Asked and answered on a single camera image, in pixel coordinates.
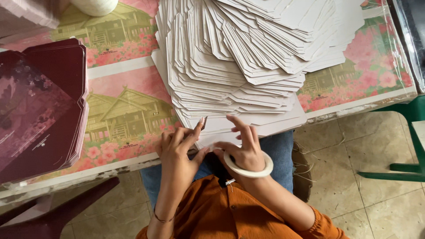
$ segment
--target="green chair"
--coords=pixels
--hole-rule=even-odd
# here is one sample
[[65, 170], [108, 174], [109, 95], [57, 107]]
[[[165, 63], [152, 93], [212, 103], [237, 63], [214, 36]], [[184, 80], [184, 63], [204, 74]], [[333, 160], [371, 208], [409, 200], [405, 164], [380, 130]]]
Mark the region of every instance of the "green chair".
[[407, 172], [406, 173], [369, 173], [357, 172], [360, 176], [368, 179], [385, 179], [385, 180], [400, 180], [425, 182], [425, 150], [419, 141], [412, 122], [425, 120], [425, 96], [418, 96], [408, 104], [390, 105], [375, 111], [395, 111], [402, 114], [409, 125], [410, 135], [412, 136], [413, 146], [418, 157], [416, 163], [392, 163], [390, 164], [391, 171]]

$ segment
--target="printed house illustration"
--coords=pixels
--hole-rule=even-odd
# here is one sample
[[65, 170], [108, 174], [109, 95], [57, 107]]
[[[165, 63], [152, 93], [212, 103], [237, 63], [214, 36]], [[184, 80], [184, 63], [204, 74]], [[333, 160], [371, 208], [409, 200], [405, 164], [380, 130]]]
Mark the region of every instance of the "printed house illustration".
[[345, 63], [306, 74], [300, 93], [322, 91], [334, 86], [346, 85], [345, 80], [356, 75], [355, 63], [346, 59]]
[[139, 34], [152, 33], [152, 19], [146, 12], [118, 3], [104, 17], [91, 17], [70, 5], [62, 14], [57, 29], [51, 31], [53, 41], [76, 37], [86, 46], [114, 46], [122, 41], [137, 41]]
[[144, 93], [128, 89], [115, 98], [90, 92], [85, 133], [90, 141], [104, 138], [132, 139], [140, 134], [161, 132], [161, 125], [172, 124], [175, 116], [168, 103]]

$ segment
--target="plastic sheet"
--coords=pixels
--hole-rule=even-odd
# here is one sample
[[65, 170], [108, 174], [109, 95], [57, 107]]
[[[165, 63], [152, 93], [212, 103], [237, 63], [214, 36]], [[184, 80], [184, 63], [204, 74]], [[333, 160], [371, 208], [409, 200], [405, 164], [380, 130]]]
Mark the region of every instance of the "plastic sheet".
[[370, 111], [417, 96], [407, 57], [385, 1], [362, 4], [365, 25], [344, 52], [346, 61], [306, 74], [298, 99], [316, 123]]
[[425, 94], [425, 4], [422, 0], [389, 0], [388, 3], [416, 88], [419, 94]]

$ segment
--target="woman's left hand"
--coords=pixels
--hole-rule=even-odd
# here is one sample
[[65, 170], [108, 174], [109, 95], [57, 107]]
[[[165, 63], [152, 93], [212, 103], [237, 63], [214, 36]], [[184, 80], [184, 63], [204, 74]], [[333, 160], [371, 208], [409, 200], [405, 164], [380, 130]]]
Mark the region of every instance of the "woman's left hand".
[[174, 133], [162, 133], [161, 143], [156, 148], [162, 164], [161, 190], [171, 196], [183, 197], [210, 151], [205, 147], [192, 160], [187, 157], [188, 150], [199, 138], [204, 121], [201, 118], [194, 129], [178, 128]]

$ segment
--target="white spool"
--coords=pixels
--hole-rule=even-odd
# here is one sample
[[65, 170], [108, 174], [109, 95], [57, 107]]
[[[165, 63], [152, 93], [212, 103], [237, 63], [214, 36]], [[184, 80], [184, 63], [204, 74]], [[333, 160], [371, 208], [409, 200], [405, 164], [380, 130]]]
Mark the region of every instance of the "white spool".
[[93, 17], [110, 14], [118, 4], [118, 0], [71, 0], [80, 11]]
[[266, 162], [266, 166], [264, 167], [264, 169], [262, 171], [259, 171], [259, 172], [248, 171], [248, 170], [245, 170], [245, 169], [238, 167], [230, 159], [230, 155], [226, 151], [224, 152], [224, 161], [227, 164], [227, 166], [229, 166], [229, 168], [231, 168], [237, 174], [240, 174], [240, 175], [245, 176], [247, 178], [253, 178], [253, 179], [254, 178], [264, 178], [264, 177], [270, 175], [271, 172], [273, 171], [273, 160], [272, 160], [272, 158], [270, 158], [270, 156], [268, 154], [266, 154], [266, 152], [264, 152], [264, 151], [262, 151], [262, 152], [263, 152], [264, 161]]

